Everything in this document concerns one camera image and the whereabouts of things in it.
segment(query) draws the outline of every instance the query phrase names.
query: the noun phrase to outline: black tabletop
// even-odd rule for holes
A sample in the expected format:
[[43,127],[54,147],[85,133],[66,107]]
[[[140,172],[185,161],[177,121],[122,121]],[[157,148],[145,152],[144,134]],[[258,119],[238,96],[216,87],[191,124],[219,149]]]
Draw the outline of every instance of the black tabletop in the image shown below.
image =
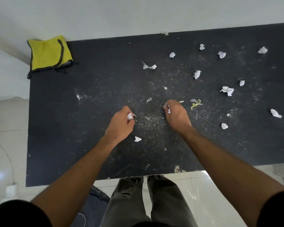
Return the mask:
[[[162,107],[168,99],[183,100],[192,125],[244,161],[284,163],[284,24],[71,41],[68,46],[78,63],[64,68],[66,73],[35,73],[30,81],[26,186],[50,184],[68,170],[124,105],[138,116],[134,131],[114,148],[98,179],[173,173],[176,166],[203,170],[167,125]],[[263,46],[268,52],[257,53]],[[219,59],[219,51],[226,57]],[[176,54],[172,59],[171,52]],[[143,70],[142,61],[157,68]],[[196,70],[201,75],[195,80]],[[245,80],[242,87],[240,80]],[[223,86],[234,88],[232,96],[219,92]],[[190,110],[190,99],[203,105]],[[271,108],[283,117],[273,117]],[[134,142],[134,136],[142,140]]]

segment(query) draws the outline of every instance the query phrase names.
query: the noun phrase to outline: yellow cloth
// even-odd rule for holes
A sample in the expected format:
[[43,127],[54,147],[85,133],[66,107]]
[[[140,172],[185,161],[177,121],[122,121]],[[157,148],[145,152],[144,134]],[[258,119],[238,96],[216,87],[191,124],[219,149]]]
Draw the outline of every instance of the yellow cloth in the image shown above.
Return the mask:
[[32,72],[48,68],[59,68],[73,62],[63,36],[57,36],[47,41],[28,40],[31,48],[30,77]]

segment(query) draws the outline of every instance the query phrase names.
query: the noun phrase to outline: leg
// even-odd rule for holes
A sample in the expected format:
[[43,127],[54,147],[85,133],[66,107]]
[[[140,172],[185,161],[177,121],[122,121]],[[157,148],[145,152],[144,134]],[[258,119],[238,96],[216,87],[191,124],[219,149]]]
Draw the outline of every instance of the leg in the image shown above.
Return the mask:
[[147,179],[153,208],[151,219],[170,226],[197,227],[185,198],[178,186],[163,175],[152,175]]
[[142,198],[143,177],[123,178],[113,192],[101,227],[132,227],[152,221],[145,213]]

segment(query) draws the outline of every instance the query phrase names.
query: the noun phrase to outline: white paper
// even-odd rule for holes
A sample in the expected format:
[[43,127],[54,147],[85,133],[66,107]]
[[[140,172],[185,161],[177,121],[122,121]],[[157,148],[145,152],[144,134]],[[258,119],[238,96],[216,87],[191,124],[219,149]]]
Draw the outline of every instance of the white paper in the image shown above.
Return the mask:
[[141,141],[141,140],[142,140],[141,138],[135,136],[135,142],[138,142],[138,141]]
[[222,127],[222,129],[228,128],[228,126],[226,125],[226,123],[222,123],[222,124],[221,124],[221,127]]
[[218,55],[219,55],[220,59],[222,59],[226,56],[226,53],[219,52]]
[[200,70],[196,70],[195,75],[194,75],[195,79],[198,79],[200,74],[201,74],[201,71]]
[[191,99],[190,101],[191,101],[191,102],[198,103],[198,101],[197,101],[196,99]]
[[131,116],[131,113],[129,113],[128,115],[127,115],[127,121],[129,121],[130,119],[132,119],[133,117]]
[[150,101],[152,101],[152,98],[151,98],[151,97],[147,99],[146,103],[148,103],[148,102],[150,102]]
[[175,55],[176,55],[175,53],[171,53],[171,54],[169,54],[169,57],[170,57],[170,58],[174,58]]
[[142,61],[142,64],[143,64],[143,69],[147,69],[147,68],[156,69],[156,67],[157,67],[157,65],[153,65],[153,66],[149,67],[149,66],[146,65],[143,61]]
[[228,96],[231,96],[231,94],[233,93],[233,91],[234,91],[233,88],[223,86],[223,87],[222,87],[222,90],[221,90],[220,92],[227,92],[227,95],[228,95]]
[[272,113],[273,116],[275,116],[277,118],[282,118],[282,115],[279,115],[279,113],[276,110],[274,110],[274,109],[271,109],[270,113]]
[[260,54],[265,54],[265,53],[267,53],[267,49],[263,46],[262,48],[260,48],[260,50],[258,51],[258,53],[260,53]]
[[165,34],[165,36],[168,36],[168,32],[161,31],[160,33]]
[[205,49],[204,46],[205,46],[204,44],[200,44],[200,48],[199,48],[199,49],[200,49],[200,50]]

